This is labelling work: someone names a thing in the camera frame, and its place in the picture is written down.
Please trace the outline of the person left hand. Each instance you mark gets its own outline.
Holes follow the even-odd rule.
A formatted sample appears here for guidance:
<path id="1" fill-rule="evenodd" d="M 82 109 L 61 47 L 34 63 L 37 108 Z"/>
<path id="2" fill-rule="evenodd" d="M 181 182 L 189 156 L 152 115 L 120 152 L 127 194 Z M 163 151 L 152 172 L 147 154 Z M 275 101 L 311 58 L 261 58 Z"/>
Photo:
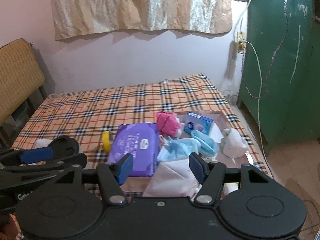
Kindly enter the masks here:
<path id="1" fill-rule="evenodd" d="M 1 240 L 15 240 L 18 235 L 16 223 L 10 214 L 1 216 Z"/>

